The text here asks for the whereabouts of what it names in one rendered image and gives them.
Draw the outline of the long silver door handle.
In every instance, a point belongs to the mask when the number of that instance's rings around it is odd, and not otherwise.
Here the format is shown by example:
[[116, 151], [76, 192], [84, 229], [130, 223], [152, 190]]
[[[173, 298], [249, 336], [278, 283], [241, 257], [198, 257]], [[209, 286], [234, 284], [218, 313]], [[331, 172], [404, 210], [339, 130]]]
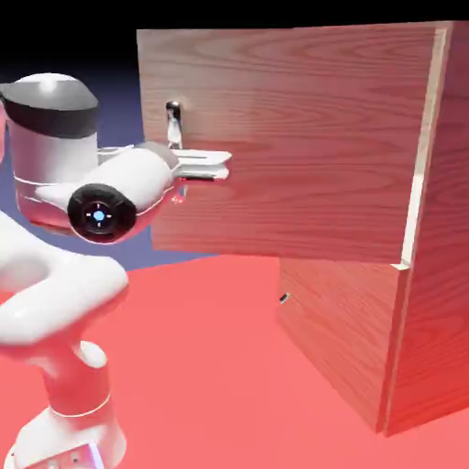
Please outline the long silver door handle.
[[[171, 149], [182, 149], [182, 126], [181, 126], [181, 105], [177, 101], [166, 102], [167, 114], [167, 140]], [[188, 186], [181, 184], [177, 194], [173, 197], [174, 202], [184, 202], [187, 197]]]

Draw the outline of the small wooden cabinet door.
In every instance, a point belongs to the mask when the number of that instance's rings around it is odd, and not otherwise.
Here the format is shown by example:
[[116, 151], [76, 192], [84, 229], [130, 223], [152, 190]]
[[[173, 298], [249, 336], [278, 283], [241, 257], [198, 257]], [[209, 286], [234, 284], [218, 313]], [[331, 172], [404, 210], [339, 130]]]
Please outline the small wooden cabinet door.
[[338, 394], [384, 429], [409, 267], [282, 259], [278, 320]]

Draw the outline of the wooden cabinet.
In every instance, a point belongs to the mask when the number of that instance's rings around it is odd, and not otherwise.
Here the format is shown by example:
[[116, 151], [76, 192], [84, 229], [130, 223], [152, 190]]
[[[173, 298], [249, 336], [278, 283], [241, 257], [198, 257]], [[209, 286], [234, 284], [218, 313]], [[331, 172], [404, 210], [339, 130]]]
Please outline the wooden cabinet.
[[469, 407], [469, 21], [432, 23], [435, 53], [401, 258], [409, 267], [384, 429]]

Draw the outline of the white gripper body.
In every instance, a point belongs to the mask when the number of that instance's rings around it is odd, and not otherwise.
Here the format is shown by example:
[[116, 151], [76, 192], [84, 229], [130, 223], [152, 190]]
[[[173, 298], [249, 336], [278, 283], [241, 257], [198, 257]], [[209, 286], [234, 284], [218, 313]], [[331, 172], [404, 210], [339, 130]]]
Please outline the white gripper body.
[[227, 162], [232, 154], [227, 151], [172, 149], [179, 163], [175, 175], [182, 179], [226, 180]]

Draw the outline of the large wooden cabinet door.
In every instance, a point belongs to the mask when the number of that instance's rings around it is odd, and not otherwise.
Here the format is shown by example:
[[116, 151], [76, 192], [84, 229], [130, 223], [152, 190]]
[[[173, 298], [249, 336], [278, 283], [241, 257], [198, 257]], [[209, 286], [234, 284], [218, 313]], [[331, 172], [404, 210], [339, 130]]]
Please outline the large wooden cabinet door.
[[397, 263], [432, 23], [137, 33], [145, 136], [232, 153], [152, 224], [158, 250]]

